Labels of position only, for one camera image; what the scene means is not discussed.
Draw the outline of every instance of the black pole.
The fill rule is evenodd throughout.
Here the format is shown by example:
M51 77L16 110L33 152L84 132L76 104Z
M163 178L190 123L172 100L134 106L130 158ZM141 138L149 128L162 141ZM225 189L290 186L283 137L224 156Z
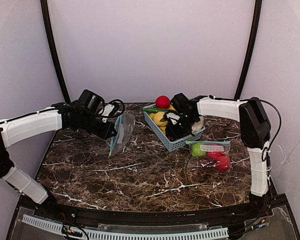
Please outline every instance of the black pole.
M69 103L71 103L71 100L70 100L70 96L69 96L69 93L67 90L66 82L65 82L64 76L62 74L62 70L61 70L61 66L60 66L60 62L59 62L59 58L58 58L56 43L55 43L54 35L52 32L51 22L50 22L50 14L49 14L49 7L48 7L47 0L41 0L41 10L42 10L43 22L44 22L44 27L45 27L45 32L46 32L46 38L48 40L55 73L56 73L56 76L59 81L59 85L60 85L60 88L62 91L64 101L67 104L69 104Z
M254 5L254 13L253 13L253 20L252 20L252 25L251 25L251 31L250 31L250 37L249 37L249 42L248 42L248 47L246 49L245 53L245 58L243 62L243 67L240 75L240 79L238 82L238 86L236 87L234 99L239 99L242 93L242 90L245 85L252 53L254 51L254 46L256 42L256 37L257 37L257 30L258 30L258 25L259 25L259 19L260 19L260 13L261 13L261 5L262 5L262 0L255 0L255 5Z

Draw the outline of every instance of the brown marble surface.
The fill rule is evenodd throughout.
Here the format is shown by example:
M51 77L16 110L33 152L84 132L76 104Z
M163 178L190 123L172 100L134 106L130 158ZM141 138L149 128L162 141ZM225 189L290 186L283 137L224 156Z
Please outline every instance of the brown marble surface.
M233 120L205 117L205 141L231 141L229 172L187 168L188 147L168 152L145 122L142 107L127 104L135 116L131 139L109 157L109 140L86 132L60 130L37 180L65 205L125 212L176 212L248 202L249 155Z

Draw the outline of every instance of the ziplock bag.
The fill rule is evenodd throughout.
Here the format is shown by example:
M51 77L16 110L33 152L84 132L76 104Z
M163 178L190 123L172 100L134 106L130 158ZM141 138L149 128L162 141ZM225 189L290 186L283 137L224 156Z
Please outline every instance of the ziplock bag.
M109 156L114 156L124 149L131 138L134 127L135 117L129 113L124 112L116 119L114 129L117 134L111 138Z
M228 172L231 161L229 141L188 141L192 158L188 168L197 168L204 172Z

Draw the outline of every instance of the basket of fruit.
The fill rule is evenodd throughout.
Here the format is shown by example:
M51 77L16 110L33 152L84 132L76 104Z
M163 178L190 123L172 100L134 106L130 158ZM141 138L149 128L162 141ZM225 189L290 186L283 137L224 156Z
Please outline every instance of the basket of fruit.
M200 139L201 134L205 130L205 127L203 126L200 130L193 132L192 134L177 140L170 140L166 136L166 128L167 125L171 123L169 123L164 116L168 112L175 111L175 109L172 105L170 105L170 100L166 96L158 97L156 103L145 106L142 110L145 121L169 152L182 148L188 141L196 141Z

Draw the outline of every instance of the white wall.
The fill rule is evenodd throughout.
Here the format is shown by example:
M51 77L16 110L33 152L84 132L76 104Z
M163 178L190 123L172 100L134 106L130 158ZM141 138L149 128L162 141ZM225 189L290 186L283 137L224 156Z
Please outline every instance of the white wall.
M39 0L0 0L0 119L61 102ZM8 149L11 159L36 174L52 134ZM0 240L6 239L19 195L0 180Z
M300 230L300 0L263 1L242 96L268 100L282 114L282 130L271 151L272 176L277 190L286 193ZM268 113L276 130L278 117L270 108Z
M49 3L72 100L84 88L125 102L235 94L254 0Z

